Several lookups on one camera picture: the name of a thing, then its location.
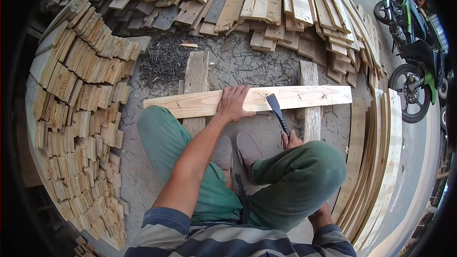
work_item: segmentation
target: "sleeve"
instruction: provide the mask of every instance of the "sleeve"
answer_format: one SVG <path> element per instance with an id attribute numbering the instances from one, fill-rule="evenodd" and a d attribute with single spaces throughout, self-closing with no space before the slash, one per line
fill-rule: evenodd
<path id="1" fill-rule="evenodd" d="M 174 250 L 184 244 L 189 235 L 191 219 L 172 208 L 151 208 L 144 214 L 143 224 L 130 247 Z"/>
<path id="2" fill-rule="evenodd" d="M 334 256 L 357 257 L 352 244 L 335 224 L 320 228 L 314 235 L 313 245 L 320 246 Z"/>

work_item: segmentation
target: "black strap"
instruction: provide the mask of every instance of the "black strap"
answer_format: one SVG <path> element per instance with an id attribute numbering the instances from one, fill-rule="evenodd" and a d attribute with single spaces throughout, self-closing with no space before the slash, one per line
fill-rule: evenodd
<path id="1" fill-rule="evenodd" d="M 251 207 L 248 202 L 248 198 L 246 197 L 246 192 L 243 188 L 243 182 L 241 181 L 241 176 L 239 174 L 235 174 L 235 181 L 238 184 L 238 198 L 243 206 L 241 211 L 241 222 L 240 224 L 248 223 L 249 214 L 251 213 Z"/>

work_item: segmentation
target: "chisel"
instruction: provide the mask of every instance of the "chisel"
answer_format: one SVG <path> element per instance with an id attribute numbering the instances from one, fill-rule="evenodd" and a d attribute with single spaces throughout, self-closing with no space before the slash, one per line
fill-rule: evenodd
<path id="1" fill-rule="evenodd" d="M 278 103 L 278 100 L 276 99 L 275 94 L 270 94 L 269 96 L 267 96 L 266 101 L 268 102 L 271 109 L 278 117 L 279 123 L 281 124 L 281 127 L 283 128 L 284 132 L 286 133 L 287 138 L 290 138 L 289 128 L 287 127 L 286 122 L 284 121 L 283 113 L 281 112 L 281 108 L 279 107 L 279 103 Z"/>

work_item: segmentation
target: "gray shoe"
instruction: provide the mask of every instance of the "gray shoe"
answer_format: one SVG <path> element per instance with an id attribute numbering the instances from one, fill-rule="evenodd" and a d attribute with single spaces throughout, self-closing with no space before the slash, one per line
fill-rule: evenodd
<path id="1" fill-rule="evenodd" d="M 252 168 L 251 166 L 254 165 L 255 161 L 262 158 L 262 153 L 260 152 L 259 146 L 257 146 L 251 133 L 246 130 L 237 132 L 236 150 L 239 161 L 246 170 L 250 182 L 257 185 L 254 183 L 254 180 L 252 179 L 252 172 L 249 169 Z"/>
<path id="2" fill-rule="evenodd" d="M 231 170 L 233 168 L 232 143 L 227 135 L 219 138 L 214 149 L 213 163 L 223 170 Z"/>

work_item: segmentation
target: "hand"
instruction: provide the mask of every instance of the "hand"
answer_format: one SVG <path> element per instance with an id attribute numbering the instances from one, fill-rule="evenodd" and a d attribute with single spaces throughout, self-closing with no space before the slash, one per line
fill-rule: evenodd
<path id="1" fill-rule="evenodd" d="M 281 139 L 283 140 L 284 150 L 303 145 L 302 140 L 299 139 L 297 135 L 295 135 L 295 130 L 290 131 L 289 139 L 287 138 L 286 133 L 284 131 L 281 131 Z"/>
<path id="2" fill-rule="evenodd" d="M 250 88 L 250 85 L 224 88 L 217 113 L 227 122 L 237 122 L 243 117 L 254 116 L 255 111 L 243 109 L 243 102 Z"/>

